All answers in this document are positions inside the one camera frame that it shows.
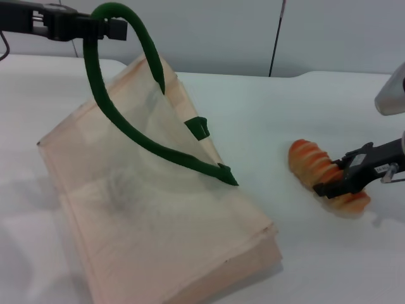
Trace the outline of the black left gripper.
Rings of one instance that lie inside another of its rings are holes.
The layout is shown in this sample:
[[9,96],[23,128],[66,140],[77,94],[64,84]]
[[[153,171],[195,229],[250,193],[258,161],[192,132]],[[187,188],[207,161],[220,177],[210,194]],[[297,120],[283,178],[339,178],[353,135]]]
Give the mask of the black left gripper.
[[1,30],[19,34],[38,35],[52,41],[88,41],[105,37],[127,40],[128,23],[117,19],[96,20],[90,14],[61,4],[39,4],[28,1],[1,1]]

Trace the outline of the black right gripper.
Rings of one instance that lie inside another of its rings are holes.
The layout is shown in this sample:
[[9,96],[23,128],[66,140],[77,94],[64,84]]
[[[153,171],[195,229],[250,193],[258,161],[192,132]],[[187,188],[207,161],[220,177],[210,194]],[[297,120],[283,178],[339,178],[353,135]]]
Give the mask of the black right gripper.
[[381,146],[366,143],[346,153],[341,159],[332,161],[332,164],[344,171],[343,178],[315,184],[313,190],[319,197],[331,199],[348,192],[359,192],[372,181],[383,178],[391,167],[394,167],[394,174],[403,172],[402,140],[396,139]]

